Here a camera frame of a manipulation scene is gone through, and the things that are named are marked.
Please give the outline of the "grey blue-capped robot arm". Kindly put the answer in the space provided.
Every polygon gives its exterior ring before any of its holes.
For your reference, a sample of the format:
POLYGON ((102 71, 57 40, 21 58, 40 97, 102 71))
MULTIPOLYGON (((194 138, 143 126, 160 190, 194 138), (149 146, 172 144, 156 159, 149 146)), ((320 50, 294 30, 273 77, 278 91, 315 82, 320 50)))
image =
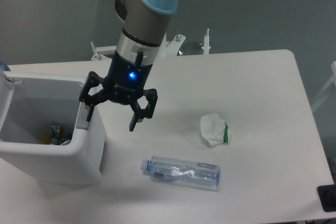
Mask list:
POLYGON ((158 93, 144 86, 179 2, 115 0, 123 28, 109 71, 105 77, 89 72, 79 95, 89 115, 96 105, 106 101, 129 105, 134 113, 130 131, 143 119, 153 116, 158 93))

